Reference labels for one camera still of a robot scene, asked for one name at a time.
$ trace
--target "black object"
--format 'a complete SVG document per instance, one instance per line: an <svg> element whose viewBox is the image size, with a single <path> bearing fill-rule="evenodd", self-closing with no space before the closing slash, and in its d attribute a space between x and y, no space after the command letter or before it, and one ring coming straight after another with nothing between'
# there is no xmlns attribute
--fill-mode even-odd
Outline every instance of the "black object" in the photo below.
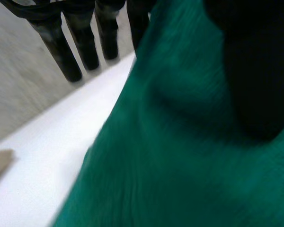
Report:
<svg viewBox="0 0 284 227"><path fill-rule="evenodd" d="M95 17L99 30L103 55L106 60L113 60L118 56L117 14L118 11L115 11L113 8L96 2Z"/></svg>
<svg viewBox="0 0 284 227"><path fill-rule="evenodd" d="M61 29L61 18L57 17L54 20L48 20L46 23L33 21L30 21L30 23L41 36L65 78L69 82L81 80L80 68Z"/></svg>
<svg viewBox="0 0 284 227"><path fill-rule="evenodd" d="M85 14L63 13L85 69L94 70L98 68L99 59L96 51L94 35L90 27L93 12Z"/></svg>
<svg viewBox="0 0 284 227"><path fill-rule="evenodd" d="M284 0L222 2L224 7L214 0L204 5L224 32L234 110L249 136L271 140L284 129Z"/></svg>
<svg viewBox="0 0 284 227"><path fill-rule="evenodd" d="M140 41L149 25L148 13L157 0L127 0L127 15L131 27L133 47L137 53Z"/></svg>

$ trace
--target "concrete floor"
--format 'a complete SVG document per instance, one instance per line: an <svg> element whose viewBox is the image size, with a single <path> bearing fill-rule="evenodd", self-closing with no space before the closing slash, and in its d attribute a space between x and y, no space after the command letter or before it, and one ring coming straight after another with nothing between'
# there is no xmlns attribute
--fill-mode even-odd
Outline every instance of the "concrete floor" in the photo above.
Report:
<svg viewBox="0 0 284 227"><path fill-rule="evenodd" d="M122 59L133 51L126 9L118 16L118 44ZM63 20L63 30L71 49L89 81L111 66L103 58L98 30L93 18L101 69L87 73ZM39 35L23 19L0 4L0 140L36 117L76 89L69 84Z"/></svg>

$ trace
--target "white floor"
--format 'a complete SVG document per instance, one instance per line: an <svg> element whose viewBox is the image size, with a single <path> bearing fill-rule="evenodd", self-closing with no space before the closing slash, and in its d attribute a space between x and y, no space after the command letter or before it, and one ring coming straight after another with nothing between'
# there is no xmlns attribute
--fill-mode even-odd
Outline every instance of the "white floor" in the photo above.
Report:
<svg viewBox="0 0 284 227"><path fill-rule="evenodd" d="M121 59L133 52L126 9L117 18ZM110 67L104 60L95 19L91 23L101 69ZM85 72L65 23L62 26L71 49L89 81L100 70ZM63 77L39 35L24 20L0 4L0 139L74 91Z"/></svg>
<svg viewBox="0 0 284 227"><path fill-rule="evenodd" d="M48 226L110 114L134 54L0 142L16 161L0 178L0 227Z"/></svg>

